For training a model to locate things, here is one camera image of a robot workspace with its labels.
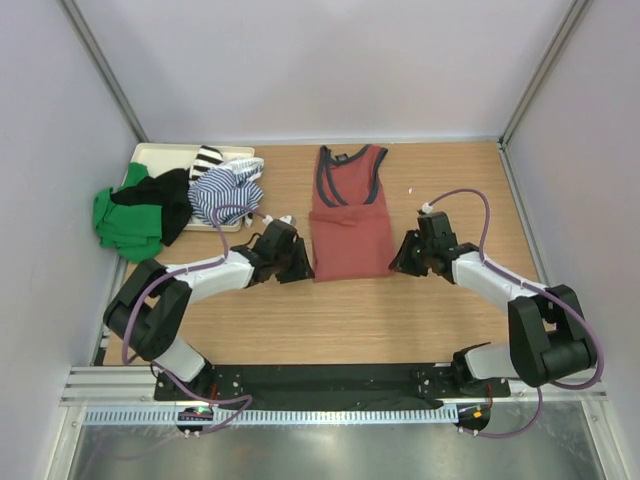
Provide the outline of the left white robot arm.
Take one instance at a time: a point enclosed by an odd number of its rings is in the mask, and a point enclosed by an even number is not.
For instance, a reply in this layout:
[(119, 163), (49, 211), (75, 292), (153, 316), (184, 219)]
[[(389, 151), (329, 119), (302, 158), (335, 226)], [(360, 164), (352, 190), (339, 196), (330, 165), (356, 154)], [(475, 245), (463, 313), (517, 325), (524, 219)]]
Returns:
[(157, 365), (186, 397), (199, 400), (213, 387), (214, 370), (178, 335), (187, 307), (272, 278), (285, 284), (314, 277), (304, 239), (276, 219), (217, 257), (183, 265), (141, 262), (107, 306), (103, 323), (126, 352)]

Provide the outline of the red tank top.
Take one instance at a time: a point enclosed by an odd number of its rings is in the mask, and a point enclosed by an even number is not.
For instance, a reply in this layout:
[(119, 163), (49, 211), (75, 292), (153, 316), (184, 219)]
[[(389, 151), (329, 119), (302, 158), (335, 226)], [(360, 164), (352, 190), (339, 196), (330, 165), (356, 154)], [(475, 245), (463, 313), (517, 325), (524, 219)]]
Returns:
[(309, 212), (317, 282), (391, 274), (394, 238), (380, 178), (387, 153), (371, 144), (353, 155), (319, 149)]

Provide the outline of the green tank top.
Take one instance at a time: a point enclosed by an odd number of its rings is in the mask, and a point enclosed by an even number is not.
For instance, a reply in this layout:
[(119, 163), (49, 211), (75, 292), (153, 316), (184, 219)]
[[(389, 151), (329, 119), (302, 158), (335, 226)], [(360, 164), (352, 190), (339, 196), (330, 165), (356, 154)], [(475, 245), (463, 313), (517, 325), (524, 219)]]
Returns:
[(131, 263), (154, 258), (163, 250), (159, 205), (121, 205), (112, 187), (102, 189), (93, 200), (92, 226), (100, 246), (113, 248)]

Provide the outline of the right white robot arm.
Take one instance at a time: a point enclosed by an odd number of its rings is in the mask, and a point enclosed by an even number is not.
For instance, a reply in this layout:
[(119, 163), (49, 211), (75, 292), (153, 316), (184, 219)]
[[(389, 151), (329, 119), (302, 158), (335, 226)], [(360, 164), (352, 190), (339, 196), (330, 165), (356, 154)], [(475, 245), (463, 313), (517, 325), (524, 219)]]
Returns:
[(455, 391), (472, 396), (487, 379), (498, 377), (567, 390), (587, 389), (600, 380), (601, 348), (570, 287), (530, 282), (491, 262), (478, 246), (458, 241), (443, 212), (421, 211), (417, 224), (407, 231), (390, 269), (415, 277), (433, 273), (473, 291), (507, 316), (507, 343), (455, 353), (450, 372)]

